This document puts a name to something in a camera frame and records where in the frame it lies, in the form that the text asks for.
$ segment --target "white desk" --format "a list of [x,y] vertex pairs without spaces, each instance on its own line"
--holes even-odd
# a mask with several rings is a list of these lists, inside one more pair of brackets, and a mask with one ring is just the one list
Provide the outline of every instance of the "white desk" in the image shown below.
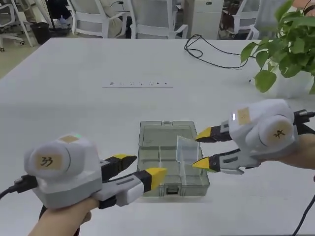
[[[240,52],[245,41],[212,41]],[[198,131],[217,125],[236,103],[262,99],[248,83],[257,66],[223,70],[183,50],[182,40],[50,39],[0,81],[0,189],[22,175],[24,152],[77,131],[100,157],[137,153],[141,120],[193,120]],[[239,58],[196,44],[205,59],[238,65]],[[111,81],[168,81],[173,89],[104,89]],[[314,100],[291,101],[315,110]],[[233,143],[203,145],[205,155]],[[128,172],[134,171],[132,165]],[[200,203],[133,203],[94,210],[82,236],[212,236],[291,234],[311,200],[314,171],[264,163],[242,176],[209,174]],[[1,235],[27,235],[41,203],[32,192],[0,201]],[[301,229],[315,232],[313,208]]]

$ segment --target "black cable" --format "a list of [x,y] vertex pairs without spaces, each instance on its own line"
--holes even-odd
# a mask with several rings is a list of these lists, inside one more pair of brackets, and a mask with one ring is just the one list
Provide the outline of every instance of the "black cable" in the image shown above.
[[23,193],[37,187],[37,180],[35,176],[25,175],[14,181],[14,185],[0,193],[0,199],[9,193]]
[[302,218],[300,220],[300,223],[296,227],[296,229],[295,229],[294,233],[292,234],[292,236],[296,236],[297,233],[299,232],[299,230],[300,230],[300,228],[301,228],[301,226],[302,226],[302,224],[303,224],[303,222],[305,220],[305,217],[306,217],[307,213],[309,212],[309,210],[311,209],[311,207],[313,206],[314,202],[315,202],[315,195],[313,196],[313,198],[312,198],[311,202],[309,203],[309,205],[306,207],[306,209],[305,209],[305,211],[303,213],[303,216],[302,216]]
[[[201,59],[201,57],[203,56],[203,52],[202,52],[200,49],[191,49],[191,48],[189,48],[192,44],[194,44],[196,41],[198,41],[198,40],[200,40],[200,39],[202,39],[204,42],[206,42],[207,44],[209,44],[211,47],[215,48],[216,50],[218,50],[218,51],[220,51],[220,52],[222,52],[222,53],[226,53],[226,54],[229,54],[229,55],[236,55],[236,56],[240,56],[240,55],[241,55],[241,54],[238,54],[238,53],[230,53],[230,52],[223,51],[223,50],[221,50],[221,49],[215,47],[215,46],[212,45],[211,43],[209,43],[209,42],[208,42],[206,39],[204,39],[201,35],[195,34],[195,35],[193,35],[192,37],[190,37],[190,38],[187,40],[187,42],[186,42],[186,44],[185,44],[185,46],[184,46],[184,50],[185,50],[186,52],[188,52],[189,55],[191,55],[193,58],[196,58],[196,59],[198,59],[198,60],[200,60],[200,61],[203,61],[203,62],[205,62],[205,63],[207,63],[207,64],[210,64],[210,65],[213,65],[213,66],[216,66],[216,67],[219,67],[219,68],[223,68],[223,69],[238,69],[238,68],[242,68],[243,66],[245,66],[245,65],[247,64],[248,59],[246,60],[246,62],[245,62],[244,64],[242,64],[242,65],[240,65],[240,66],[236,66],[236,67],[228,67],[228,66],[216,65],[216,64],[213,64],[213,63],[211,63],[211,62],[209,62],[209,61],[206,61],[206,60],[204,60],[204,59]],[[200,53],[200,55],[199,55],[199,56],[196,56],[196,55],[194,55],[194,54],[192,53],[192,51],[197,51],[197,52]]]
[[305,13],[305,9],[306,9],[307,5],[308,5],[311,1],[312,1],[312,0],[309,0],[308,3],[304,6],[303,11],[302,11],[302,12],[303,12],[303,15],[306,14],[306,13]]
[[124,2],[123,2],[123,1],[115,1],[115,2],[113,2],[112,4],[110,4],[110,6],[114,5],[115,3],[118,3],[118,4],[124,4]]
[[9,194],[9,193],[11,193],[11,191],[9,190],[9,188],[8,188],[8,189],[5,189],[2,193],[0,193],[0,200],[1,200],[1,198],[3,198],[5,195],[7,195],[7,194]]

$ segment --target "finger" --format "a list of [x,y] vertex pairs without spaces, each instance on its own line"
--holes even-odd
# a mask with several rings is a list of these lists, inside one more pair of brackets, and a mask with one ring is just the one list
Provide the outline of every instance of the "finger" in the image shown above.
[[89,212],[85,215],[85,217],[84,217],[84,219],[83,219],[83,221],[82,221],[82,224],[84,224],[84,223],[86,223],[86,222],[89,222],[91,219],[92,219],[92,213],[89,211]]

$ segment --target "human hand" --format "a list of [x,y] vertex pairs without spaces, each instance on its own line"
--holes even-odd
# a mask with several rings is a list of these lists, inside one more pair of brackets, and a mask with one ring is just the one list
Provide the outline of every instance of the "human hand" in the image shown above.
[[299,136],[299,148],[294,153],[274,161],[280,161],[290,166],[315,170],[315,135]]
[[98,201],[85,199],[73,206],[57,210],[46,210],[29,236],[73,236],[80,225],[90,221],[91,210],[98,207]]

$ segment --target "white cabinet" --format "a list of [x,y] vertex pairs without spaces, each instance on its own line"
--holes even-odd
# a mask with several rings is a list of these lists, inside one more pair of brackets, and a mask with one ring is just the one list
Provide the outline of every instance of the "white cabinet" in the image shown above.
[[188,37],[200,34],[205,39],[217,39],[223,0],[185,0],[184,24]]

